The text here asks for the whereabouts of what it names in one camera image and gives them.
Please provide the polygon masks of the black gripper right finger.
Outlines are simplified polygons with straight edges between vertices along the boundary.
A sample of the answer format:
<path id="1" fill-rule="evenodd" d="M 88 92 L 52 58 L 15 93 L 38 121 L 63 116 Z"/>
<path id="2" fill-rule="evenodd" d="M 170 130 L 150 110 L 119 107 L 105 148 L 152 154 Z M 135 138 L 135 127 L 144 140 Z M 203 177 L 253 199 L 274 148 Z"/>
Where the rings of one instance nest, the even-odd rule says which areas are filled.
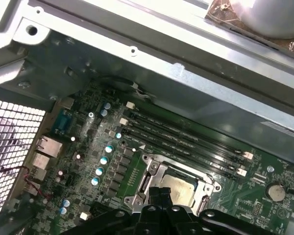
<path id="1" fill-rule="evenodd" d="M 199 216 L 174 205 L 171 189 L 161 188 L 162 235 L 276 235 L 259 226 L 215 209 L 206 209 Z"/>

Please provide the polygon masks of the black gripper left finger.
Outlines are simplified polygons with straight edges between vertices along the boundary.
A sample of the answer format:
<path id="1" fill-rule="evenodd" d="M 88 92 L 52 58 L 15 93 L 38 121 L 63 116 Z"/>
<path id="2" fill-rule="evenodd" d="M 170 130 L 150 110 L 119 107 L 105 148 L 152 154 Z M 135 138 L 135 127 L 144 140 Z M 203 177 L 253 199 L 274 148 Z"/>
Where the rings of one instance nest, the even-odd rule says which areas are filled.
<path id="1" fill-rule="evenodd" d="M 149 190 L 148 205 L 129 214 L 114 210 L 93 218 L 87 228 L 88 235 L 159 235 L 163 212 L 163 189 Z"/>

